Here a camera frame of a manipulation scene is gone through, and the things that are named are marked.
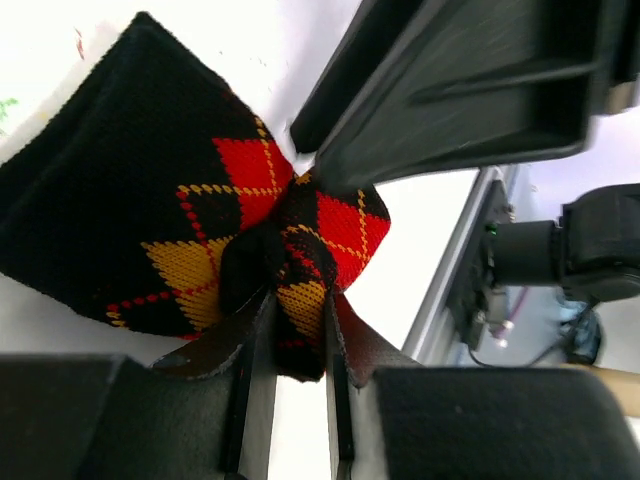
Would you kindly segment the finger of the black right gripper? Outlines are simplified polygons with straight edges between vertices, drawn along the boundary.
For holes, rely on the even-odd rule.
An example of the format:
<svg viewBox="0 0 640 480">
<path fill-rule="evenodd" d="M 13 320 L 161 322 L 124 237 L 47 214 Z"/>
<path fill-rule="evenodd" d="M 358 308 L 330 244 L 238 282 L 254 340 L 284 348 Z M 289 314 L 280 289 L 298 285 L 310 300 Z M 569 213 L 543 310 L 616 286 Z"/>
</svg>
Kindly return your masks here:
<svg viewBox="0 0 640 480">
<path fill-rule="evenodd" d="M 581 152 L 609 1 L 364 1 L 290 128 L 333 190 Z"/>
</svg>

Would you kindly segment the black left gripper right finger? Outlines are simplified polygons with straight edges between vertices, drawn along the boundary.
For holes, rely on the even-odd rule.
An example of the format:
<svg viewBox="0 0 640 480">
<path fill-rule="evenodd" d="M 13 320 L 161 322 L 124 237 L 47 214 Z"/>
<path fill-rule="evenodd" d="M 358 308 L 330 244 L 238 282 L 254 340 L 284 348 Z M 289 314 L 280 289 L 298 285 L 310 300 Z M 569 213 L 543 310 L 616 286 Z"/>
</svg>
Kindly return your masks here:
<svg viewBox="0 0 640 480">
<path fill-rule="evenodd" d="M 425 367 L 334 294 L 325 307 L 335 479 L 635 479 L 614 393 L 574 368 Z"/>
</svg>

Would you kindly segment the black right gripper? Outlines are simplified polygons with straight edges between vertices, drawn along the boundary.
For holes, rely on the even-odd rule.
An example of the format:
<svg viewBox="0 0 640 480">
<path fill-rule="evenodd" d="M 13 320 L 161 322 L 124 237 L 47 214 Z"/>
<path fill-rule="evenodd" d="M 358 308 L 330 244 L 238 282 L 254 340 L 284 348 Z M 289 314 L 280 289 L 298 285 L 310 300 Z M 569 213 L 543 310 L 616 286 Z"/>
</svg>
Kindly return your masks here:
<svg viewBox="0 0 640 480">
<path fill-rule="evenodd" d="M 639 103 L 639 2 L 624 1 L 608 69 L 604 113 L 618 115 Z"/>
</svg>

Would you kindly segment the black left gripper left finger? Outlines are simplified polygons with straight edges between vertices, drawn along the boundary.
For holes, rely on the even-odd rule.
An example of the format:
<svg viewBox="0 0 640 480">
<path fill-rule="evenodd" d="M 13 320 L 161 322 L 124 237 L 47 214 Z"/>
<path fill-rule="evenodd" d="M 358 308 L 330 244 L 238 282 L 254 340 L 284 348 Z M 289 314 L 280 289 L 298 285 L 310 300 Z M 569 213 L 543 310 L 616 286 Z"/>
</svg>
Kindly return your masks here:
<svg viewBox="0 0 640 480">
<path fill-rule="evenodd" d="M 5 354 L 5 479 L 264 479 L 277 303 L 257 292 L 153 367 L 122 355 Z"/>
</svg>

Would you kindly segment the red yellow argyle sock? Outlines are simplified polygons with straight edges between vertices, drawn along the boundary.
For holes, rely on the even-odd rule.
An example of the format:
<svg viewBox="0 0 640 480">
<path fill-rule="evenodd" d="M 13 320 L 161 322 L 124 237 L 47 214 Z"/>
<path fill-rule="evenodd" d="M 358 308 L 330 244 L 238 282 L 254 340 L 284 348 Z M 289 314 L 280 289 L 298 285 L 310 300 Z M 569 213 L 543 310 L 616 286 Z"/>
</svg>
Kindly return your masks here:
<svg viewBox="0 0 640 480">
<path fill-rule="evenodd" d="M 45 128 L 1 167 L 1 270 L 114 327 L 195 340 L 259 288 L 276 363 L 325 371 L 323 309 L 391 226 L 373 187 L 326 192 L 264 122 L 138 13 Z"/>
</svg>

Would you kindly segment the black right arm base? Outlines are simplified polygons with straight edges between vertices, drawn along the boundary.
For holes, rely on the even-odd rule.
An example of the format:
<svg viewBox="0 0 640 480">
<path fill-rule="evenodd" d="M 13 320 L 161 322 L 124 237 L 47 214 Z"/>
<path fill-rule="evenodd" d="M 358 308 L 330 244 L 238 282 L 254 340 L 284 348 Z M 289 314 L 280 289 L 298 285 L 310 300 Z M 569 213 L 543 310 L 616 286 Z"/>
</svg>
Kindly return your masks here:
<svg viewBox="0 0 640 480">
<path fill-rule="evenodd" d="M 461 341 L 476 350 L 495 303 L 490 239 L 499 224 L 510 222 L 511 208 L 503 183 L 494 180 L 481 196 L 454 274 L 446 306 Z"/>
</svg>

